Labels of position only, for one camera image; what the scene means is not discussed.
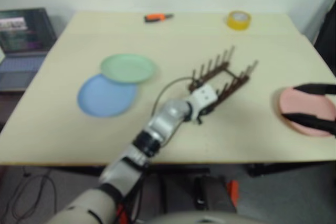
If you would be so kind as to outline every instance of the orange screwdriver handle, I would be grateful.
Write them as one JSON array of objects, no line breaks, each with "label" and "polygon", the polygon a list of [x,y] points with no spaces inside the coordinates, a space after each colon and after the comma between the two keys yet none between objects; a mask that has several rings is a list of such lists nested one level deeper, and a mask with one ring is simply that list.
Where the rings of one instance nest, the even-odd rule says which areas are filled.
[{"label": "orange screwdriver handle", "polygon": [[157,22],[157,21],[163,21],[167,18],[172,18],[172,14],[164,14],[164,13],[155,13],[155,14],[149,14],[144,17],[145,22]]}]

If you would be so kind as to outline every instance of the tabletop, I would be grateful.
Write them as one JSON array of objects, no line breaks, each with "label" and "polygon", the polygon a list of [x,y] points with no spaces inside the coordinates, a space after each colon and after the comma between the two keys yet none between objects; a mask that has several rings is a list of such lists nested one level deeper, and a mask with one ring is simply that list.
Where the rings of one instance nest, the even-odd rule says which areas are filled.
[{"label": "tabletop", "polygon": [[[150,119],[158,93],[170,81],[235,46],[230,70],[255,60],[249,82],[203,124],[185,123],[155,163],[306,162],[336,159],[334,137],[308,137],[278,116],[279,92],[308,82],[335,82],[309,41],[285,14],[252,14],[235,31],[221,13],[180,13],[145,24],[140,13],[79,12],[49,52],[0,135],[0,164],[104,165],[116,159]],[[135,53],[157,65],[155,78],[139,85],[132,107],[120,116],[96,118],[77,106],[80,87],[113,54]],[[213,83],[224,85],[230,76]],[[179,83],[160,105],[188,95]]]}]

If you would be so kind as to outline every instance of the tape roll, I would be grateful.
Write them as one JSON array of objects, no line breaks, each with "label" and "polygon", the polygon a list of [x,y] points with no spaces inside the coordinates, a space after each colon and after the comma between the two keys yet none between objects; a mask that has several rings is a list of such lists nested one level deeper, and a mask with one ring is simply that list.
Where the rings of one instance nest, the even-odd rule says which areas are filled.
[{"label": "tape roll", "polygon": [[235,30],[245,30],[250,25],[251,16],[240,10],[235,10],[229,13],[226,24],[228,27]]}]

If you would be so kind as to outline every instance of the floor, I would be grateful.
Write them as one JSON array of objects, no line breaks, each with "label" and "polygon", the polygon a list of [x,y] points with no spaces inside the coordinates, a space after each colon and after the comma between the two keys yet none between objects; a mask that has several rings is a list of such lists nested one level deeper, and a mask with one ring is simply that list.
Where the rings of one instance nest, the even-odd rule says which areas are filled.
[{"label": "floor", "polygon": [[[27,167],[32,175],[43,174],[45,168]],[[334,224],[336,220],[335,163],[327,163],[289,172],[250,178],[239,165],[212,165],[213,175],[237,179],[240,185],[238,213],[270,224]],[[23,176],[21,167],[9,167],[0,188],[0,215],[5,210],[16,185]],[[51,178],[57,187],[58,209],[62,209],[84,190],[97,185],[93,176],[53,170]],[[175,202],[180,189],[168,182],[168,209],[183,209],[184,202]],[[27,208],[36,197],[39,182],[32,183],[18,203],[18,211]],[[48,184],[36,213],[21,224],[45,223],[53,215],[53,191]],[[5,222],[15,223],[11,215]]]}]

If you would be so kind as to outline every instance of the pink plate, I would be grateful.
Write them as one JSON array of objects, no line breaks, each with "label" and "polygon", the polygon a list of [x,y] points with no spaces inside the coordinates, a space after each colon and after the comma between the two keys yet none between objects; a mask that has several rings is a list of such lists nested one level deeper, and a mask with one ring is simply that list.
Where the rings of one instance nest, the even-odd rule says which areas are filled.
[{"label": "pink plate", "polygon": [[[281,113],[305,113],[316,115],[320,119],[335,120],[336,107],[324,95],[307,94],[302,91],[286,88],[280,95],[279,108]],[[305,127],[285,119],[288,124],[299,132],[310,136],[330,136],[326,131]]]}]

